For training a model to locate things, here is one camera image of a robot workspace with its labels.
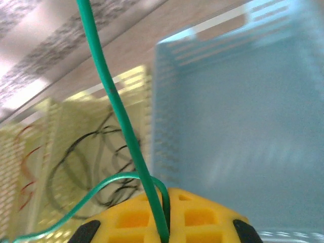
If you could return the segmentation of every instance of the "black wire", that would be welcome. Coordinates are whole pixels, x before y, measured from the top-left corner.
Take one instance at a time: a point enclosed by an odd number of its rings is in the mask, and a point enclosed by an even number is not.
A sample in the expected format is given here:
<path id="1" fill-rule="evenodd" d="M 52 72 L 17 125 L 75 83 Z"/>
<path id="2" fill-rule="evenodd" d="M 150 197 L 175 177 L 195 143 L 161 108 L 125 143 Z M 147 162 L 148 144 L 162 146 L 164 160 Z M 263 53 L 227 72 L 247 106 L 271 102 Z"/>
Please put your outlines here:
<path id="1" fill-rule="evenodd" d="M 65 173 L 67 174 L 68 178 L 80 189 L 89 191 L 92 187 L 97 185 L 101 180 L 100 180 L 100 164 L 102 162 L 102 155 L 103 155 L 103 150 L 104 146 L 110 150 L 113 153 L 113 156 L 111 158 L 111 161 L 106 161 L 105 163 L 107 165 L 110 165 L 110 163 L 113 165 L 114 169 L 116 170 L 114 173 L 111 173 L 108 171 L 107 167 L 105 167 L 102 170 L 102 173 L 104 173 L 105 177 L 111 176 L 113 174 L 117 174 L 120 172 L 124 171 L 135 171 L 135 166 L 131 158 L 120 154 L 120 151 L 127 148 L 127 145 L 123 145 L 119 148 L 114 148 L 112 143 L 110 142 L 109 138 L 106 137 L 109 134 L 117 133 L 120 134 L 120 136 L 124 139 L 122 135 L 122 130 L 116 126 L 108 125 L 105 126 L 106 122 L 109 121 L 109 119 L 112 117 L 113 112 L 109 112 L 109 114 L 105 117 L 105 119 L 101 122 L 97 130 L 84 134 L 78 139 L 76 139 L 71 146 L 65 151 L 64 156 L 62 159 L 58 162 L 58 164 L 51 170 L 49 177 L 46 182 L 46 195 L 49 201 L 49 204 L 59 211 L 62 214 L 66 214 L 67 210 L 60 205 L 60 203 L 57 201 L 57 199 L 54 196 L 53 193 L 53 180 L 55 177 L 55 174 L 57 173 L 57 170 L 59 169 L 60 166 L 63 166 L 63 169 Z M 80 149 L 78 149 L 78 145 L 85 140 L 87 137 L 92 136 L 93 138 L 96 138 L 97 136 L 100 137 L 99 141 L 99 147 L 98 147 L 98 152 L 96 154 L 95 162 L 93 164 L 93 175 L 91 175 L 91 167 L 90 164 L 88 163 L 86 157 L 84 154 L 81 152 Z M 71 169 L 69 163 L 68 163 L 68 157 L 72 154 L 75 153 L 78 161 L 81 162 L 81 166 L 84 170 L 84 173 L 86 174 L 86 183 L 78 177 L 73 170 Z M 118 159 L 122 159 L 123 161 L 126 161 L 127 163 L 124 165 L 119 165 L 118 164 Z M 116 181 L 114 184 L 118 184 L 118 188 L 110 194 L 110 196 L 106 199 L 106 201 L 103 201 L 101 192 L 105 188 L 102 188 L 93 198 L 94 202 L 102 207 L 109 208 L 112 207 L 116 204 L 119 204 L 129 198 L 132 197 L 132 195 L 140 190 L 140 181 L 139 180 L 134 180 L 134 179 L 123 179 L 122 181 Z M 79 220 L 85 220 L 88 218 L 88 216 L 79 216 L 79 215 L 74 215 L 74 219 L 79 219 Z"/>

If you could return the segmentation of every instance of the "green wire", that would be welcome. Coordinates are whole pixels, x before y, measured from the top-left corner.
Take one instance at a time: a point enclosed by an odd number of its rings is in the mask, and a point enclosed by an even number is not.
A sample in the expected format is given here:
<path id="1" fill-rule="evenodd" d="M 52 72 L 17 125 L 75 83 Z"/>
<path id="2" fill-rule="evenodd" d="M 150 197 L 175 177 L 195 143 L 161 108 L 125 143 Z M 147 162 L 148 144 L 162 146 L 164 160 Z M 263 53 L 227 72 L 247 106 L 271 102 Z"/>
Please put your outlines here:
<path id="1" fill-rule="evenodd" d="M 112 77 L 109 73 L 105 57 L 102 52 L 98 31 L 89 0 L 76 0 L 81 20 L 85 29 L 86 37 L 89 42 L 90 51 L 92 53 L 95 65 L 97 67 L 101 82 L 106 90 L 106 93 L 111 102 L 111 106 L 119 121 L 121 130 L 125 136 L 127 146 L 133 158 L 135 168 L 141 178 L 144 190 L 146 192 L 148 201 L 150 203 L 153 216 L 155 219 L 157 231 L 160 235 L 162 243 L 169 242 L 169 229 L 166 219 L 163 215 L 163 210 L 158 200 L 154 184 L 152 182 L 149 171 L 146 167 L 143 155 L 141 153 L 139 144 L 135 137 L 131 122 L 127 116 L 126 110 L 123 106 L 122 100 L 113 83 Z"/>
<path id="2" fill-rule="evenodd" d="M 26 235 L 21 235 L 17 237 L 13 243 L 18 243 L 22 241 L 27 241 L 27 240 L 37 240 L 45 237 L 46 235 L 52 233 L 53 231 L 57 230 L 60 228 L 66 221 L 71 219 L 73 215 L 80 210 L 80 208 L 83 207 L 84 204 L 86 204 L 98 191 L 100 191 L 102 188 L 107 186 L 109 183 L 114 182 L 116 180 L 120 179 L 129 179 L 129 178 L 134 178 L 134 179 L 140 179 L 139 175 L 135 172 L 124 172 L 124 173 L 118 173 L 116 175 L 110 176 L 107 179 L 103 180 L 100 182 L 96 187 L 94 187 L 89 193 L 76 205 L 74 206 L 73 209 L 71 209 L 70 212 L 68 212 L 62 219 L 60 219 L 56 224 L 52 225 L 51 227 L 38 232 L 38 233 L 32 233 L 32 234 L 26 234 Z M 163 184 L 162 181 L 159 179 L 152 177 L 152 181 L 154 184 L 157 186 L 157 188 L 160 190 L 162 194 L 162 205 L 163 205 L 163 210 L 165 214 L 165 218 L 167 219 L 169 225 L 170 225 L 170 198 L 168 194 L 168 190 L 166 186 Z M 163 238 L 161 239 L 161 242 L 168 242 L 169 240 L 169 232 L 168 235 L 163 235 Z M 8 243 L 9 241 L 6 239 L 0 240 L 0 243 Z"/>

